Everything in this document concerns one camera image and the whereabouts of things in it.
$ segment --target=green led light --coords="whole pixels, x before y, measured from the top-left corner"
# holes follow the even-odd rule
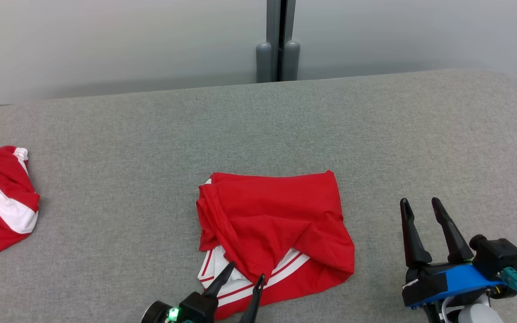
[[[177,317],[179,317],[179,308],[173,307],[172,309],[170,309],[169,314],[167,314],[166,317],[167,317],[167,319],[169,319],[169,321],[176,322]]]

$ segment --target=wall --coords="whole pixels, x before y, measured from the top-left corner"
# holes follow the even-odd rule
[[[263,0],[0,0],[0,104],[254,83]]]
[[[296,0],[299,79],[450,67],[517,77],[517,1]]]

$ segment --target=red cloth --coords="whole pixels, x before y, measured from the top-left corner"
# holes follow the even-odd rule
[[[355,246],[331,171],[286,178],[214,173],[199,192],[200,250],[221,245],[224,258],[251,282],[261,274],[268,282],[291,248],[310,257],[265,288],[261,305],[322,292],[354,273]],[[245,310],[249,300],[219,304],[215,318]]]
[[[28,237],[37,221],[39,195],[27,160],[26,149],[0,148],[0,251]]]

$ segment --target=white stripe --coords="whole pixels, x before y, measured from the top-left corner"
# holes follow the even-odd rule
[[[0,218],[16,233],[31,233],[37,222],[38,212],[27,205],[9,198],[0,189]]]
[[[218,275],[221,274],[221,272],[224,270],[224,268],[226,268],[226,266],[228,266],[228,260],[226,260],[226,258],[224,257],[224,254],[226,253],[226,251],[224,250],[224,248],[221,245],[217,246],[214,249],[213,253],[215,255],[214,276],[217,277]],[[241,272],[238,269],[234,268],[230,274],[230,277],[228,278],[229,282],[231,280],[235,281],[235,280],[241,280],[241,279],[246,280],[246,278],[241,274]]]
[[[290,276],[293,272],[295,272],[298,268],[300,268],[302,265],[304,265],[310,257],[307,255],[300,255],[295,261],[293,261],[287,268],[276,274],[275,276],[271,277],[268,281],[268,284],[264,286],[264,288],[269,288],[270,286],[274,286],[275,284],[281,282],[288,276]],[[219,299],[219,307],[236,302],[239,299],[243,299],[245,297],[251,296],[253,294],[253,288],[254,286],[250,286],[247,289],[241,290],[240,292],[236,294],[229,295],[227,297],[223,297]]]
[[[27,149],[25,148],[15,148],[15,151],[13,152],[13,155],[17,157],[17,161],[21,164],[21,167],[25,170],[27,173],[27,176],[29,176],[29,172],[27,172],[27,166],[25,165],[25,160],[29,160],[27,158]]]
[[[275,267],[275,269],[272,270],[271,274],[274,274],[275,272],[279,271],[281,268],[286,266],[290,261],[298,255],[300,251],[296,250],[295,248],[291,248],[289,252],[283,257],[283,260],[279,262],[279,265]]]
[[[201,266],[201,271],[199,272],[199,276],[197,276],[197,278],[199,278],[199,280],[201,279],[205,279],[205,278],[209,278],[211,275],[209,275],[209,270],[207,270],[207,274],[206,275],[203,275],[204,272],[203,270],[205,270],[205,266],[207,265],[207,261],[209,261],[209,255],[211,254],[211,251],[207,251],[207,254],[205,255],[205,260],[203,261],[203,266]]]
[[[203,288],[204,289],[207,289],[209,288],[209,286],[211,286],[211,283],[214,281],[214,279],[210,279],[210,280],[205,280],[204,282],[201,282],[201,284],[203,285]]]

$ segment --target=red garment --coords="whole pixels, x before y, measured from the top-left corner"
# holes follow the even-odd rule
[[[199,192],[200,250],[208,251],[199,278],[203,286],[214,278],[211,260],[234,261],[238,270],[219,294],[216,319],[245,310],[261,274],[266,305],[322,292],[354,273],[355,246],[331,171],[287,178],[215,173]]]
[[[0,251],[28,237],[37,222],[39,195],[27,160],[24,148],[0,148]]]

